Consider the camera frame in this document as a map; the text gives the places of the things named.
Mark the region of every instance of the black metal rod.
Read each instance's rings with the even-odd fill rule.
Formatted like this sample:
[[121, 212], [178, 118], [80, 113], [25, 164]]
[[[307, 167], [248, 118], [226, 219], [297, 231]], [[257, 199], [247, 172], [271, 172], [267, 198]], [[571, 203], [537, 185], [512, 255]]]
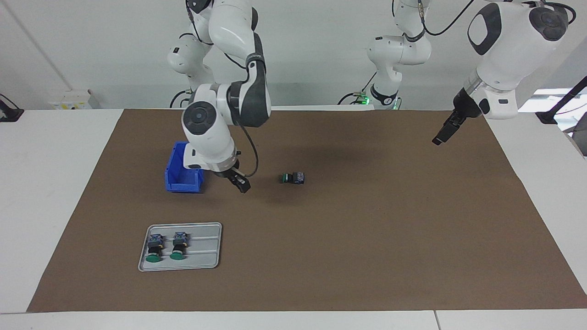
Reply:
[[566, 106], [572, 99], [577, 97], [582, 90], [587, 87], [587, 76], [583, 78], [567, 95], [565, 95], [551, 110], [547, 112], [538, 112], [536, 115], [540, 118], [543, 123], [556, 123], [554, 116], [559, 112], [562, 107]]

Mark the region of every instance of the white table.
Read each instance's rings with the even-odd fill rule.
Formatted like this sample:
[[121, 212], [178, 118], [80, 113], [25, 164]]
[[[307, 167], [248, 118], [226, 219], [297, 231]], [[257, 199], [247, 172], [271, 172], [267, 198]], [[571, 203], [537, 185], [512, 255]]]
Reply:
[[[335, 110], [282, 107], [275, 110]], [[370, 110], [349, 107], [345, 110]], [[0, 124], [0, 329], [587, 329], [587, 310], [23, 314], [122, 110], [28, 111]], [[533, 114], [490, 121], [512, 167], [583, 289], [587, 289], [587, 162]], [[26, 245], [20, 236], [26, 237]]]

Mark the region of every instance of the white wall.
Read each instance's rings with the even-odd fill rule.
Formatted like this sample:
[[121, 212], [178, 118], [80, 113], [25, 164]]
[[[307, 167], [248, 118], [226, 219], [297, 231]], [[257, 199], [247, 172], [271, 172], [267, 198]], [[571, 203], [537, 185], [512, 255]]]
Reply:
[[[257, 32], [264, 43], [275, 105], [332, 104], [361, 89], [375, 71], [366, 56], [371, 38], [399, 33], [390, 0], [252, 2], [260, 15]], [[445, 27], [467, 2], [436, 0], [429, 28]], [[554, 58], [521, 85], [522, 100], [541, 87], [585, 38], [585, 1], [564, 2], [574, 6], [580, 18]], [[403, 108], [451, 106], [478, 62], [466, 27], [485, 4], [478, 0], [452, 30], [430, 38], [434, 50], [425, 65], [402, 69]], [[67, 85], [91, 89], [103, 107], [166, 107], [176, 91], [187, 87], [185, 78], [166, 64], [168, 48], [188, 25], [181, 0], [0, 0], [0, 19], [0, 91], [23, 107], [47, 108], [49, 95]], [[218, 51], [205, 62], [219, 82], [245, 76]]]

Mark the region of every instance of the gray object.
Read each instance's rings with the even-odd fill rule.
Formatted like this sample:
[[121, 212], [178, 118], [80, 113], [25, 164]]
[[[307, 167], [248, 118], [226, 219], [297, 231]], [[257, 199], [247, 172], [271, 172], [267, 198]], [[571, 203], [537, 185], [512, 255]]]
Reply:
[[573, 141], [577, 144], [584, 157], [587, 157], [587, 113], [573, 129]]
[[[183, 260], [174, 260], [170, 257], [173, 252], [173, 236], [176, 232], [185, 232], [188, 237], [188, 246]], [[159, 262], [145, 260], [149, 255], [147, 240], [152, 234], [161, 234], [164, 237], [165, 244]], [[215, 268], [220, 259], [221, 236], [222, 224], [220, 223], [152, 225], [145, 235], [139, 270], [148, 272]]]

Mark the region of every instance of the white power outlet box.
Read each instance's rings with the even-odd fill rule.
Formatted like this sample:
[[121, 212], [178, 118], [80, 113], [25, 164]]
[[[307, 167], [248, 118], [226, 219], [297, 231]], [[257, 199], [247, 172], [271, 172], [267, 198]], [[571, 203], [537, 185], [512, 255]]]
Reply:
[[49, 102], [56, 110], [100, 109], [100, 103], [90, 90], [72, 90]]

